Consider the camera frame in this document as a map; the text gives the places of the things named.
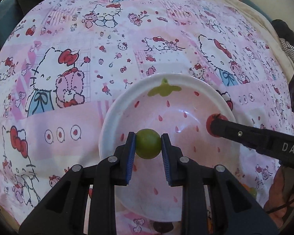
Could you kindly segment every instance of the silver rivet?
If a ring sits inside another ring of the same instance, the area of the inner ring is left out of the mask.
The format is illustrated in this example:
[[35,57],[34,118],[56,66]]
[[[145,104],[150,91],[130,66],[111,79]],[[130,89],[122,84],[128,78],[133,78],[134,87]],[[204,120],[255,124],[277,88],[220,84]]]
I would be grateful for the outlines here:
[[186,157],[186,156],[182,156],[182,157],[180,158],[180,162],[181,162],[181,163],[188,163],[188,161],[189,161],[189,158]]
[[72,170],[73,170],[74,172],[77,172],[77,171],[80,171],[81,168],[82,168],[82,166],[80,166],[80,165],[78,165],[78,164],[75,164],[75,165],[72,167]]
[[224,167],[223,165],[218,165],[218,166],[216,167],[216,170],[217,170],[218,172],[224,172],[224,171],[225,171],[225,167]]
[[108,161],[111,162],[111,163],[115,163],[117,160],[118,160],[118,158],[116,156],[114,156],[114,155],[113,156],[110,156],[108,158]]

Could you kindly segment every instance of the hello kitty print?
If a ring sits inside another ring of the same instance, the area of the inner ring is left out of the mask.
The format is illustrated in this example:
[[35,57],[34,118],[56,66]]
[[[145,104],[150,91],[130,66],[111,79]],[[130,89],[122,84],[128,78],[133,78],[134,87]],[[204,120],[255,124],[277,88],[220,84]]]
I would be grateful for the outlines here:
[[[45,0],[0,52],[1,206],[22,223],[69,167],[97,164],[110,106],[156,73],[206,82],[242,124],[294,133],[280,65],[260,33],[228,4]],[[235,175],[264,205],[279,164],[243,146],[240,156]],[[149,221],[131,215],[124,234],[149,234]]]

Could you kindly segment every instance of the tomato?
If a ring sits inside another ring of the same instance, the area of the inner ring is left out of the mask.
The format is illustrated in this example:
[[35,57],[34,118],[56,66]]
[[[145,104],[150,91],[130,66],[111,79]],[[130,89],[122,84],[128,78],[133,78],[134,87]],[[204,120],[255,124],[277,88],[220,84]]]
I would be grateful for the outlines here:
[[228,119],[226,118],[226,116],[222,115],[222,114],[212,114],[208,117],[207,121],[206,121],[206,129],[207,129],[207,132],[211,135],[211,136],[214,136],[216,138],[220,138],[220,136],[217,136],[217,135],[214,135],[212,132],[211,132],[211,128],[210,128],[210,125],[211,125],[211,122],[213,120],[215,120],[216,118],[218,119],[223,119],[223,120],[226,120],[228,121]]

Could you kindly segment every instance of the pink tablecloth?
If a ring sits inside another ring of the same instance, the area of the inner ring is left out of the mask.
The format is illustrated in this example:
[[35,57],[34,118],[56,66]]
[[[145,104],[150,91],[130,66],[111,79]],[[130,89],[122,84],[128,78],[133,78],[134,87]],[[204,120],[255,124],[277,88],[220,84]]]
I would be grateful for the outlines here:
[[[113,101],[159,72],[207,82],[241,124],[294,132],[281,68],[236,9],[212,0],[45,0],[0,52],[0,204],[22,223],[69,167],[96,164]],[[263,206],[277,168],[242,146],[235,175]],[[123,234],[154,233],[137,218],[119,214],[130,223]]]

